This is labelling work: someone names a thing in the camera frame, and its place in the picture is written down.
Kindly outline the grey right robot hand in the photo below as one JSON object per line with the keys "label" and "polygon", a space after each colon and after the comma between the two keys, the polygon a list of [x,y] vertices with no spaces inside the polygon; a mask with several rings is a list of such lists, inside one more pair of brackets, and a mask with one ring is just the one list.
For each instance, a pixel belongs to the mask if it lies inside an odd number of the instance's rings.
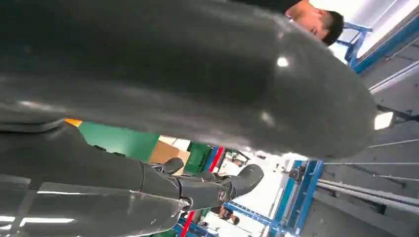
{"label": "grey right robot hand", "polygon": [[344,158],[375,102],[286,17],[219,0],[0,3],[0,234],[140,237],[263,177],[185,177],[89,145],[66,118],[235,150]]}

